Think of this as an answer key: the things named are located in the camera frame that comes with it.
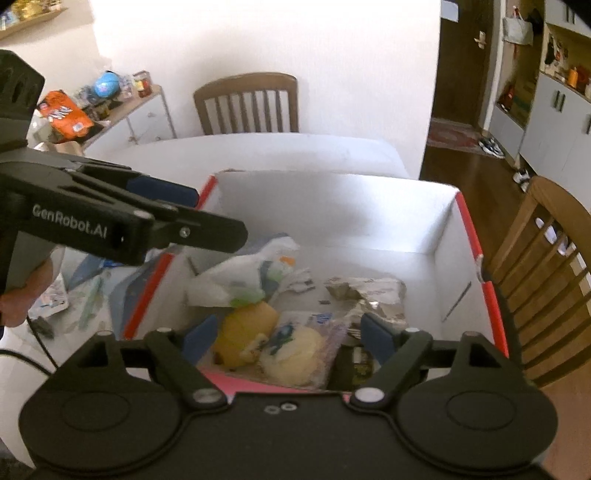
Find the yellow toy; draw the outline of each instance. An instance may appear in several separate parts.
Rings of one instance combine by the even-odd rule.
[[[258,360],[260,346],[273,333],[279,313],[266,302],[240,307],[226,316],[214,351],[227,368],[238,368]]]

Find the rug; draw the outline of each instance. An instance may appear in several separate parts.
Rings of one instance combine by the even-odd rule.
[[[471,125],[431,118],[427,145],[495,158],[494,155],[489,155],[480,148],[478,145],[480,138],[481,134]]]

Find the sneaker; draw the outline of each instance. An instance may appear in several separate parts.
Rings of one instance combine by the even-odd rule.
[[[493,157],[505,158],[505,154],[503,153],[499,145],[496,143],[494,138],[483,137],[478,141],[478,145],[480,145],[481,149],[483,149],[484,152],[488,153],[489,155],[492,155]]]
[[[515,183],[521,184],[526,180],[531,180],[530,173],[527,170],[516,171],[513,175],[513,181]]]

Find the wooden chair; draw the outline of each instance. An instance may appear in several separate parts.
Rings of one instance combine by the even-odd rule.
[[[551,245],[544,232],[554,222],[563,232]],[[572,244],[560,255],[566,238]],[[590,262],[591,215],[562,187],[534,177],[489,267],[514,315],[525,375],[558,412],[544,467],[560,480],[591,478]]]
[[[545,220],[541,229],[536,216]],[[544,232],[555,222],[563,231],[551,244]],[[567,238],[571,247],[560,255]],[[525,374],[539,387],[591,359],[591,291],[582,290],[589,269],[581,258],[591,265],[591,215],[562,187],[534,177],[490,270],[514,315]]]
[[[205,135],[213,135],[212,122],[207,112],[206,101],[215,103],[217,124],[221,133],[238,133],[240,118],[244,132],[271,132],[271,108],[269,107],[269,91],[274,92],[277,131],[283,132],[283,119],[280,92],[287,91],[287,103],[289,112],[289,131],[299,132],[298,126],[298,100],[297,79],[285,73],[246,73],[227,77],[210,82],[193,94],[195,107]],[[261,130],[259,118],[261,105],[256,92],[262,93],[262,114],[264,130]],[[224,121],[222,103],[228,106],[229,125]]]

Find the door handle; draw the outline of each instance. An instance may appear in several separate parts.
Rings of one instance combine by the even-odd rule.
[[[560,106],[558,107],[558,111],[562,113],[562,109],[564,108],[564,101],[566,100],[566,94],[562,94],[562,100],[560,101]]]
[[[478,47],[479,47],[481,50],[484,50],[484,48],[485,48],[485,46],[486,46],[486,33],[485,33],[485,32],[483,32],[483,31],[480,31],[480,32],[478,33],[478,38],[475,38],[475,39],[474,39],[474,41],[475,41],[476,43],[478,43]]]

